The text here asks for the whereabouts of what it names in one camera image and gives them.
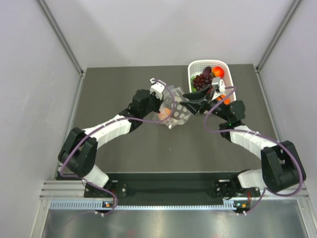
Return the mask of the fake peach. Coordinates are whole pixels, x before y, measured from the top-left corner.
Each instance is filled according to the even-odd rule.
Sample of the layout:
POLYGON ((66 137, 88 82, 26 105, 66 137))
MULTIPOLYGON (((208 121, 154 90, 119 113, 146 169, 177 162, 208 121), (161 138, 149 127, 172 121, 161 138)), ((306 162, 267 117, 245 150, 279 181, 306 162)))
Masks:
POLYGON ((171 114, 171 109, 163 107, 160 109, 160 112, 158 113, 159 120, 164 120, 171 114))

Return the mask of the dark purple fake grapes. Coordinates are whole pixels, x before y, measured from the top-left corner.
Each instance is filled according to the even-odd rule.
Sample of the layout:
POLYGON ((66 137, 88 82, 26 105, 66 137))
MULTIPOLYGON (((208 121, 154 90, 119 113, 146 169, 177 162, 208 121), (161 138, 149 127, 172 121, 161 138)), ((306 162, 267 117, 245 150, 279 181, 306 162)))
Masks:
POLYGON ((203 74, 196 75, 196 81, 197 81, 197 90, 203 89, 206 86, 210 85, 213 79, 212 75, 204 76, 203 74))

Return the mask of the clear zip top bag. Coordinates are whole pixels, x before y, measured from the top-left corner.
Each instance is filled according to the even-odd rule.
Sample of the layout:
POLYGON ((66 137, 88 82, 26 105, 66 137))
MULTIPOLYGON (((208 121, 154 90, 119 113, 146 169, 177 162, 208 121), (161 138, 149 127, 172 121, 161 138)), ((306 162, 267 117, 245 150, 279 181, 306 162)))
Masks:
MULTIPOLYGON (((161 122, 161 124, 164 124, 169 129, 172 129, 177 125, 183 125, 186 123, 191 116, 191 112, 189 112, 184 106, 180 105, 180 102, 187 101, 187 99, 183 97, 183 89, 181 87, 174 87, 173 85, 169 86, 169 89, 172 92, 175 104, 173 104, 173 99, 169 91, 165 89, 163 92, 164 101, 160 108, 166 107, 171 109, 171 114, 170 118, 164 122, 161 122)), ((153 114, 152 120, 159 121, 158 113, 153 114)))

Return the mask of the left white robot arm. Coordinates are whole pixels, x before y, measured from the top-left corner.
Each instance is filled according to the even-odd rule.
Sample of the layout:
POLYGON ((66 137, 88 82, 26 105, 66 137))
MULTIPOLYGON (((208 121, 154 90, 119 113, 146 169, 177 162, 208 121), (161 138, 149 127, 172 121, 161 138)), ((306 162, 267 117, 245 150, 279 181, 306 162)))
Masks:
POLYGON ((109 141, 136 130, 148 114, 159 112, 162 103, 163 90, 138 90, 129 106, 113 119, 87 129, 73 128, 58 160, 76 176, 94 184, 100 196, 110 195, 112 184, 109 177, 95 165, 97 150, 109 141))

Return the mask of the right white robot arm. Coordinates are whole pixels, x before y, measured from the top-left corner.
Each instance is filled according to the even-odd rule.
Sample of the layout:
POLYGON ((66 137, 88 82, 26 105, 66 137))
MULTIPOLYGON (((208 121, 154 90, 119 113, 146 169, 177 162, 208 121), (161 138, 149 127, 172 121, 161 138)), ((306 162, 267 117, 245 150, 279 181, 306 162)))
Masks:
POLYGON ((232 192, 243 196, 249 188, 265 188, 277 194, 297 185, 293 194, 299 192, 306 179, 305 170, 295 145, 290 141, 279 142, 249 129, 242 120, 245 118, 243 101, 228 102, 229 97, 216 95, 208 86, 202 90, 183 95, 181 102, 192 114, 214 114, 225 120, 219 125, 218 133, 229 142, 239 145, 254 154, 261 161, 258 170, 240 172, 231 184, 232 192))

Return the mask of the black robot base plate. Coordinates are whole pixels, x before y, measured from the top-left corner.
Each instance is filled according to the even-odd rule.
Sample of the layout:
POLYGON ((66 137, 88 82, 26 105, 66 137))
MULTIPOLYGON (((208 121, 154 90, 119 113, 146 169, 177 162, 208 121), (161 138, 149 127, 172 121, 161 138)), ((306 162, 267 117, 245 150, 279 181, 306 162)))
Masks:
POLYGON ((224 199, 257 198, 256 187, 242 188, 237 172, 110 173, 106 189, 85 186, 85 198, 118 198, 119 205, 221 205, 224 199))

